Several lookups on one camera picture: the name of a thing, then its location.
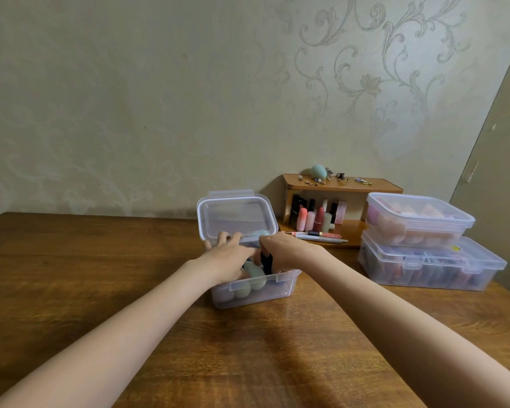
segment white container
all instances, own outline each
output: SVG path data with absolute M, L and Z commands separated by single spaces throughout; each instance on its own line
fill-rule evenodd
M 506 261 L 469 238 L 452 248 L 427 249 L 384 244 L 364 231 L 359 262 L 368 277 L 383 285 L 484 290 Z
M 388 245 L 451 247 L 474 225 L 474 217 L 440 199 L 369 193 L 367 225 Z
M 212 246 L 217 244 L 219 232 L 241 232 L 241 245 L 259 247 L 261 234 L 279 230 L 270 201 L 252 190 L 210 192 L 198 201 L 196 212 L 200 239 L 209 240 Z M 211 300 L 216 308 L 227 309 L 284 298 L 293 293 L 300 272 L 295 269 L 223 283 L 211 288 Z

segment plastic lid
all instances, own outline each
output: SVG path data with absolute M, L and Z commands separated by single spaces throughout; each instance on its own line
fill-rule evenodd
M 503 270 L 506 267 L 504 259 L 466 237 L 459 238 L 457 244 L 448 249 L 385 245 L 372 229 L 364 231 L 361 238 L 379 260 L 402 263 L 405 269 L 420 269 L 423 264 L 439 264 L 462 267 L 465 273 L 479 274 L 483 269 Z
M 252 190 L 210 192 L 196 205 L 200 239 L 217 242 L 219 232 L 243 233 L 242 242 L 278 231 L 270 201 Z
M 468 213 L 434 197 L 372 192 L 368 194 L 367 201 L 383 215 L 392 215 L 418 226 L 422 226 L 423 222 L 437 222 L 467 228 L 472 227 L 475 221 Z

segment hand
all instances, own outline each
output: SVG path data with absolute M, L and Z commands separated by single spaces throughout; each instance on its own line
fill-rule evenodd
M 326 252 L 319 245 L 297 239 L 293 235 L 284 232 L 278 232 L 271 236 L 261 236 L 259 244 L 263 255 L 272 254 L 272 273 L 274 274 L 291 269 L 302 270 L 307 260 Z
M 211 247 L 209 240 L 204 240 L 205 253 L 198 260 L 210 267 L 214 274 L 214 285 L 228 283 L 238 279 L 249 278 L 250 274 L 242 269 L 245 261 L 254 256 L 257 250 L 254 247 L 239 245 L 242 234 L 236 232 L 232 237 L 226 232 L 218 234 L 218 244 Z

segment wooden table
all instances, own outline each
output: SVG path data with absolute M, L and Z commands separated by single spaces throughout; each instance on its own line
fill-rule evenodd
M 196 221 L 0 215 L 0 394 L 201 253 Z M 333 252 L 359 269 L 356 251 Z M 510 293 L 390 288 L 510 369 Z M 289 298 L 177 322 L 117 407 L 422 406 L 306 274 Z

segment wooden shelf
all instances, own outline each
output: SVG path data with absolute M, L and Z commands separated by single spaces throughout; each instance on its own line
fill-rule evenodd
M 349 181 L 346 178 L 346 183 L 341 183 L 336 180 L 333 176 L 330 180 L 327 180 L 325 184 L 319 184 L 317 186 L 310 186 L 305 181 L 308 180 L 313 183 L 311 175 L 302 175 L 302 180 L 299 180 L 299 175 L 285 174 L 283 178 L 286 181 L 287 189 L 291 190 L 315 190 L 315 191 L 327 191 L 327 192 L 385 192 L 385 193 L 402 193 L 402 189 L 395 186 L 393 183 L 388 182 L 385 179 L 376 179 L 370 177 L 363 177 L 368 182 L 372 182 L 372 185 L 366 185 L 355 181 L 354 177 L 350 177 Z
M 278 219 L 279 230 L 283 232 L 296 232 L 296 228 L 291 225 L 285 225 L 283 223 L 283 219 Z M 360 235 L 367 228 L 365 222 L 362 220 L 344 220 L 341 225 L 336 225 L 333 231 L 330 233 L 336 233 L 342 236 L 342 239 L 347 239 L 347 243 L 342 243 L 340 245 L 335 243 L 327 243 L 327 242 L 314 242 L 308 240 L 310 243 L 315 243 L 316 245 L 321 245 L 323 247 L 360 247 Z

